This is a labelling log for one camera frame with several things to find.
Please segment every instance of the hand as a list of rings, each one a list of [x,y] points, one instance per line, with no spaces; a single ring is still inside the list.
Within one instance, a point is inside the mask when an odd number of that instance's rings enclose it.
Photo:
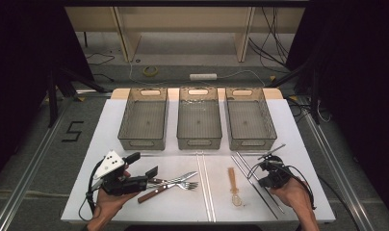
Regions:
[[[320,230],[314,211],[312,210],[308,192],[296,179],[291,178],[282,188],[271,188],[270,193],[278,196],[282,203],[294,209],[302,230]]]
[[[126,171],[127,168],[128,166],[125,166],[124,175],[130,177],[131,174]],[[87,226],[88,229],[90,231],[102,230],[122,208],[126,201],[132,199],[137,194],[139,194],[139,192],[115,196],[108,195],[103,189],[99,189],[95,210],[92,219]]]

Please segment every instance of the white tabletop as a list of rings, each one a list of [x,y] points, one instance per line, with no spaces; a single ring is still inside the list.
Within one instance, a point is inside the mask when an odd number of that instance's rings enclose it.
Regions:
[[[231,155],[235,155],[235,152],[231,151],[228,145],[223,103],[223,99],[220,99],[222,130],[220,149],[195,151],[178,149],[176,138],[178,100],[169,101],[166,149],[164,151],[141,151],[141,158],[132,164],[128,170],[132,175],[144,175],[151,168],[158,166],[157,177],[162,179],[171,179],[196,170],[199,174],[189,181],[199,182],[199,187],[192,191],[184,191],[178,187],[173,187],[139,204],[137,198],[148,193],[141,192],[136,198],[131,199],[123,206],[113,218],[113,221],[128,223],[259,223],[298,220],[293,210],[283,205],[275,197],[276,202],[285,212],[282,213],[266,191],[261,189],[258,183],[253,180],[256,188],[269,203],[275,213],[274,215],[231,159]],[[285,147],[274,154],[279,156],[285,165],[299,169],[309,182],[317,207],[314,211],[317,221],[334,221],[335,216],[324,195],[324,190],[317,178],[286,100],[269,99],[267,103],[278,136],[272,149],[282,143],[286,144]],[[125,105],[126,100],[107,100],[86,158],[65,206],[62,220],[69,222],[82,221],[78,211],[85,199],[89,178],[97,162],[102,160],[111,149],[121,157],[126,157],[135,152],[123,150],[117,138]],[[257,160],[260,157],[258,155],[241,153],[251,166],[260,162]],[[240,207],[236,207],[231,203],[232,194],[230,193],[230,181],[227,173],[229,167],[235,168],[237,187],[243,200],[243,205]],[[260,178],[268,174],[266,171],[263,172],[261,168],[258,168],[256,173]],[[81,209],[81,215],[83,218],[91,218],[91,209],[87,203]]]

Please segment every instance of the wooden handle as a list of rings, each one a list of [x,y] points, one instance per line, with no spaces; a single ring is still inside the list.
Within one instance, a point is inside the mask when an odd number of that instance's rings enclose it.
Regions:
[[[161,184],[167,182],[166,180],[158,179],[158,178],[152,178],[149,179],[147,182],[154,183],[154,184]]]
[[[161,192],[163,192],[163,191],[165,191],[165,190],[167,190],[167,189],[168,189],[168,186],[167,186],[167,185],[161,186],[161,187],[159,187],[158,189],[156,189],[156,190],[154,190],[154,191],[152,191],[152,192],[150,192],[150,193],[147,193],[147,194],[145,194],[145,195],[139,197],[139,198],[138,198],[138,203],[141,204],[142,202],[146,201],[147,199],[150,199],[150,198],[152,198],[153,196],[155,196],[155,195],[157,195],[157,194],[159,194],[159,193],[161,193]]]
[[[237,193],[239,190],[237,189],[236,186],[236,176],[234,175],[234,167],[228,168],[228,177],[230,178],[231,192]]]

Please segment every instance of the tape mark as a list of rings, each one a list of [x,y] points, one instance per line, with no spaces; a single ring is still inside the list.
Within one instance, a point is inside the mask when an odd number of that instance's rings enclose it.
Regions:
[[[78,141],[78,138],[80,137],[81,131],[71,131],[72,124],[74,124],[74,123],[84,123],[84,121],[71,121],[68,128],[67,128],[66,133],[67,134],[77,134],[77,136],[73,140],[62,140],[62,142]]]

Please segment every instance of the transparent tray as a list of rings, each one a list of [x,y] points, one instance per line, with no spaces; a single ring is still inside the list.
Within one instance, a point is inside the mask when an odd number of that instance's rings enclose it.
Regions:
[[[217,88],[181,88],[177,123],[179,149],[219,149],[221,123]]]
[[[131,89],[118,138],[125,150],[164,150],[168,89]]]
[[[270,150],[277,136],[263,89],[225,90],[231,150]]]

